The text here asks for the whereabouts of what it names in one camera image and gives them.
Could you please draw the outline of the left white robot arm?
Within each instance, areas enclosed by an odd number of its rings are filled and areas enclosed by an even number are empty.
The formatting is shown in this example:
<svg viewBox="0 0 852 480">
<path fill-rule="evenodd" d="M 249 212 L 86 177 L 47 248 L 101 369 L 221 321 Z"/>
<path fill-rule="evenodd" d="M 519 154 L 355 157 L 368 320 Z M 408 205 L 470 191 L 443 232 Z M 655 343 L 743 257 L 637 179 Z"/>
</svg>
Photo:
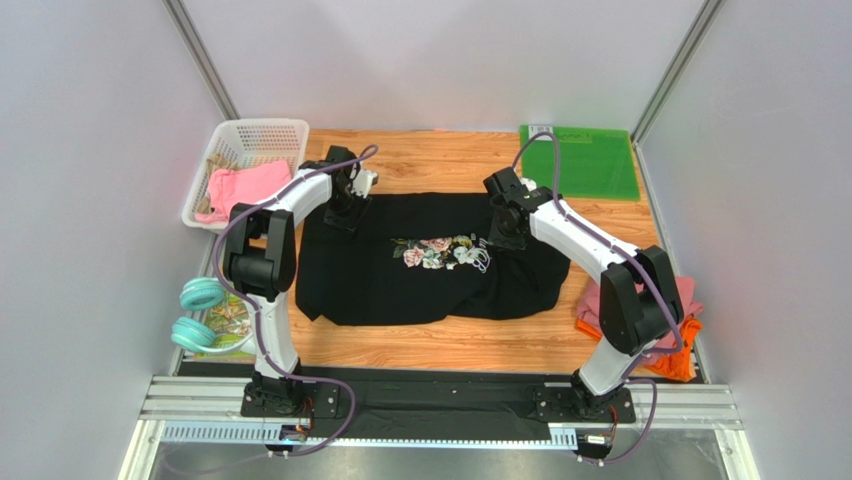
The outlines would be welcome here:
<svg viewBox="0 0 852 480">
<path fill-rule="evenodd" d="M 275 394 L 293 401 L 301 398 L 309 380 L 299 373 L 287 306 L 298 269 L 295 230 L 322 207 L 327 225 L 353 234 L 371 203 L 370 190 L 378 182 L 377 174 L 363 164 L 378 150 L 371 144 L 354 154 L 332 146 L 325 159 L 303 164 L 269 198 L 232 209 L 214 243 L 214 253 L 222 260 L 217 274 L 220 283 L 245 300 L 254 315 L 257 353 L 248 394 Z"/>
</svg>

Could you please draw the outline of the black floral t shirt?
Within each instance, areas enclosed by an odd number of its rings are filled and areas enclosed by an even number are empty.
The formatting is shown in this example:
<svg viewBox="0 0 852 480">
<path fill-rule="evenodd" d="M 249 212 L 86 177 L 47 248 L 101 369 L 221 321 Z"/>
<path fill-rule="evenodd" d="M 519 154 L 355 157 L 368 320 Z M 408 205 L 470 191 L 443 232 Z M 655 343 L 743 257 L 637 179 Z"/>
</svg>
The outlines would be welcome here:
<svg viewBox="0 0 852 480">
<path fill-rule="evenodd" d="M 354 233 L 302 224 L 296 305 L 340 326 L 428 324 L 448 316 L 524 318 L 553 309 L 569 259 L 532 239 L 493 247 L 484 193 L 375 195 Z"/>
</svg>

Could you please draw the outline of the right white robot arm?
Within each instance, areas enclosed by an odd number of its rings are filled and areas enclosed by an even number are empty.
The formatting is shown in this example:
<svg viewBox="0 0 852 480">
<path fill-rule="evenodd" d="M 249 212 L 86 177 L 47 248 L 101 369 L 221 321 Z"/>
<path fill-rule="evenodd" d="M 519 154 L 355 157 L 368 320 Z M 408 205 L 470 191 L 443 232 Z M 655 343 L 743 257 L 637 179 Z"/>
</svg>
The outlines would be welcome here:
<svg viewBox="0 0 852 480">
<path fill-rule="evenodd" d="M 535 239 L 580 266 L 599 287 L 602 338 L 572 378 L 582 399 L 611 396 L 641 358 L 665 351 L 658 344 L 665 336 L 674 336 L 675 351 L 682 349 L 684 310 L 662 248 L 639 248 L 607 234 L 551 189 L 529 188 L 511 167 L 483 184 L 494 211 L 490 245 L 519 250 Z"/>
</svg>

